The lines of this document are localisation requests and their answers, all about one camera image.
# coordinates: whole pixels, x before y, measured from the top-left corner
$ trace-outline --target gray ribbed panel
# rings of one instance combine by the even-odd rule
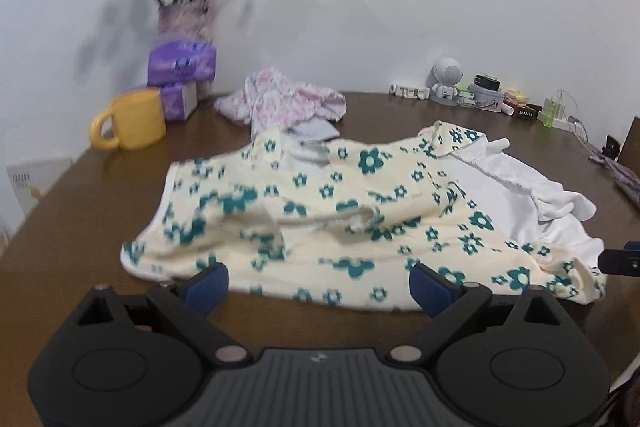
[[[372,349],[267,349],[219,371],[168,427],[469,427],[419,371],[381,363]]]

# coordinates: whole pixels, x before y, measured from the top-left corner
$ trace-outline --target circular cover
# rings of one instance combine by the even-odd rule
[[[607,368],[586,340],[542,324],[457,341],[438,359],[436,378],[461,413],[501,427],[581,425],[609,392]]]
[[[201,379],[200,359],[185,344],[96,324],[50,341],[31,369],[29,393],[51,425],[143,427],[178,413]]]

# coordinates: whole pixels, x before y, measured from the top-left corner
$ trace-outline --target astronaut figurine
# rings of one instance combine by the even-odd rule
[[[453,58],[439,58],[427,77],[431,89],[430,100],[443,105],[457,105],[458,90],[453,87],[462,78],[462,67]]]

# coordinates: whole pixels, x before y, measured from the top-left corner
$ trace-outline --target mug handle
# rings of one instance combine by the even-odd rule
[[[94,118],[89,128],[89,141],[91,145],[101,151],[110,151],[117,149],[120,145],[118,138],[103,138],[102,137],[102,124],[108,118],[113,117],[113,109],[108,108],[102,111],[98,116]]]

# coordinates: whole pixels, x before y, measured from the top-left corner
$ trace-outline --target vase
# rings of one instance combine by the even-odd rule
[[[159,7],[158,31],[161,34],[175,34],[176,36],[213,44],[212,23],[212,10],[203,1],[169,4]],[[196,82],[198,101],[209,97],[212,82],[212,80]]]

